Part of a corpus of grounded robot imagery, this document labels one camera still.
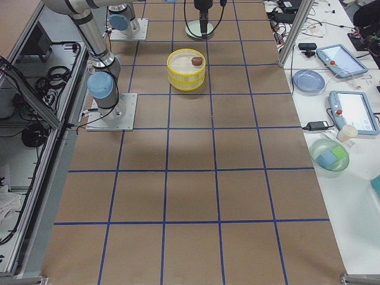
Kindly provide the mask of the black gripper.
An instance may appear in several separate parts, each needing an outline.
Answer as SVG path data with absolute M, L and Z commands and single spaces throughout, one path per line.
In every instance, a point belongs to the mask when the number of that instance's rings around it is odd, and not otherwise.
M 213 6 L 213 0 L 194 0 L 194 7 L 199 11 L 199 27 L 201 37 L 208 36 L 208 10 Z

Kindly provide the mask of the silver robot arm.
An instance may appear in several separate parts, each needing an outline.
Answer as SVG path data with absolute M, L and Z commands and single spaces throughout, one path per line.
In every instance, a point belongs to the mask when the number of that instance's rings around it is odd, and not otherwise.
M 186 24 L 186 31 L 196 39 L 206 39 L 213 31 L 208 31 L 208 10 L 213 6 L 213 1 L 194 1 L 194 7 L 199 11 L 199 33 L 195 33 L 194 28 L 186 19 L 186 3 L 183 2 L 183 17 Z M 140 22 L 143 19 L 137 19 L 134 6 L 130 4 L 119 4 L 108 6 L 109 12 L 108 23 L 114 30 L 124 34 L 128 39 L 132 39 L 141 31 Z
M 50 10 L 68 15 L 75 24 L 90 54 L 94 67 L 87 81 L 90 94 L 97 103 L 98 112 L 107 120 L 121 118 L 125 106 L 119 101 L 117 91 L 120 63 L 109 51 L 103 33 L 100 31 L 92 10 L 108 5 L 121 4 L 121 1 L 44 1 Z

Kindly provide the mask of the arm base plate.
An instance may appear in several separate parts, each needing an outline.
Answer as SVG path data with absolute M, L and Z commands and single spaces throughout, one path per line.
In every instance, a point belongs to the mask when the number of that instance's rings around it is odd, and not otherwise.
M 91 107 L 96 109 L 88 116 L 87 131 L 133 131 L 137 106 L 137 93 L 121 93 L 119 102 L 109 115 L 109 110 L 98 109 L 93 99 Z
M 148 18 L 127 18 L 112 21 L 110 40 L 114 42 L 145 41 L 147 37 Z

